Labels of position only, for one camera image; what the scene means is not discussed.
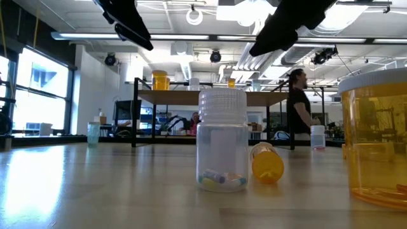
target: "ceiling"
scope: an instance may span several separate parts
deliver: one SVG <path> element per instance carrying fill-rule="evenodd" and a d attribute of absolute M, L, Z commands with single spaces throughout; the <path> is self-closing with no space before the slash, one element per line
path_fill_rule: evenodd
<path fill-rule="evenodd" d="M 33 15 L 36 14 L 39 7 L 40 19 L 60 32 L 114 32 L 112 26 L 103 18 L 99 8 L 91 1 L 41 0 L 41 4 L 33 0 L 14 1 Z M 402 14 L 407 12 L 407 1 L 392 0 L 392 2 L 390 13 L 382 13 L 381 10 L 385 9 L 383 6 L 370 7 L 337 36 L 407 37 L 407 14 Z M 190 8 L 187 4 L 164 6 L 164 4 L 142 5 L 139 3 L 137 10 L 150 33 L 252 34 L 254 26 L 244 27 L 236 21 L 216 20 L 216 16 L 213 14 L 216 14 L 217 0 L 206 1 L 206 3 L 206 6 L 196 6 L 196 8 L 208 12 L 203 13 L 203 21 L 199 25 L 191 25 L 186 21 L 186 10 Z M 139 53 L 150 69 L 165 70 L 169 74 L 181 71 L 181 66 L 171 60 L 170 47 L 173 42 L 154 41 L 152 43 L 155 48 L 150 52 L 138 48 L 130 42 L 122 41 L 92 41 L 92 48 L 87 50 L 103 59 L 106 56 L 106 47 L 110 47 L 110 49 L 119 46 L 133 47 L 134 51 L 129 48 L 128 52 L 116 52 L 116 56 L 122 62 L 128 62 L 132 55 Z M 190 63 L 191 70 L 217 74 L 222 64 L 235 65 L 239 61 L 246 43 L 192 42 L 192 46 L 194 61 Z M 213 64 L 209 60 L 212 50 L 215 49 L 222 54 L 221 63 L 218 64 Z M 349 71 L 355 71 L 354 74 L 375 71 L 383 69 L 384 64 L 392 63 L 395 60 L 398 60 L 398 67 L 400 67 L 400 64 L 404 63 L 403 59 L 407 58 L 407 46 L 403 45 L 338 45 L 338 51 L 341 59 L 334 57 L 323 66 L 314 66 L 310 63 L 313 52 L 298 62 L 297 66 L 304 68 L 308 78 L 316 83 L 333 84 L 348 75 Z"/>

